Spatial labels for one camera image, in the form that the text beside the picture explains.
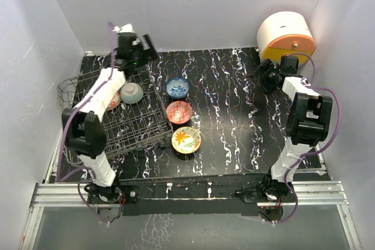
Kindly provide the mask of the blue patterned bowl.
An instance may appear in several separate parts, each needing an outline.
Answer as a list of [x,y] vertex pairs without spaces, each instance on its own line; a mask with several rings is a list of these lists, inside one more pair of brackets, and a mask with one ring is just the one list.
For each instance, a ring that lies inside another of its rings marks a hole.
[[167,81],[165,91],[171,98],[180,99],[187,96],[190,84],[183,77],[174,77]]

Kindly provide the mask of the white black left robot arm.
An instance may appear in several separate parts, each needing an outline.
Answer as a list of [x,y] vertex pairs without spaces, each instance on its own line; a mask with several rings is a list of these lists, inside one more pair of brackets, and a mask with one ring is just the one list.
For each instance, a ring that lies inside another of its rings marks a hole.
[[125,85],[136,69],[157,58],[149,35],[138,36],[133,25],[108,24],[111,51],[109,63],[103,65],[99,76],[84,98],[73,108],[62,112],[62,148],[73,151],[82,162],[91,180],[88,193],[108,203],[122,197],[117,176],[105,154],[107,136],[102,126],[103,116],[112,98]]

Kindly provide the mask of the red geometric patterned bowl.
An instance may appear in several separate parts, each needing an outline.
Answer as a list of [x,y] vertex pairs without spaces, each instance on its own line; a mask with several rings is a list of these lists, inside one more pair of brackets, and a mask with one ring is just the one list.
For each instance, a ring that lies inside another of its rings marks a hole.
[[192,115],[193,108],[185,101],[174,101],[166,108],[166,116],[173,124],[185,124],[191,119]]

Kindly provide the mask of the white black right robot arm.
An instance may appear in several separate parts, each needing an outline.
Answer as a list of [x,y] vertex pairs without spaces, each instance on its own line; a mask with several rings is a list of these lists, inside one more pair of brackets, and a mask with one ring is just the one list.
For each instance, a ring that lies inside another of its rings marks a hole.
[[306,78],[298,75],[299,60],[295,54],[281,56],[279,63],[265,59],[251,73],[266,95],[280,89],[292,104],[286,125],[285,146],[260,184],[244,185],[233,196],[245,203],[263,198],[281,203],[292,187],[294,173],[302,158],[329,133],[333,99],[310,88]]

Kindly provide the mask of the pale green ceramic bowl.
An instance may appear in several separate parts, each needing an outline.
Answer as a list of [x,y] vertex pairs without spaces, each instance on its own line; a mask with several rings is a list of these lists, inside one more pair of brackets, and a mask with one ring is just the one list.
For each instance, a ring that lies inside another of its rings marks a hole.
[[120,91],[121,100],[126,104],[136,104],[142,100],[144,91],[137,83],[126,83]]

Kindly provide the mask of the orange leaf patterned bowl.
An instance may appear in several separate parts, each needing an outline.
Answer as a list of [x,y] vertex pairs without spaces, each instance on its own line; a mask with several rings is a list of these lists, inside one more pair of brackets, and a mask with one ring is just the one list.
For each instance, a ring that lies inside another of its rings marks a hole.
[[110,110],[116,108],[120,104],[120,101],[121,101],[121,96],[120,96],[119,92],[116,92],[116,94],[111,99],[109,105],[107,106],[106,110],[110,111]]

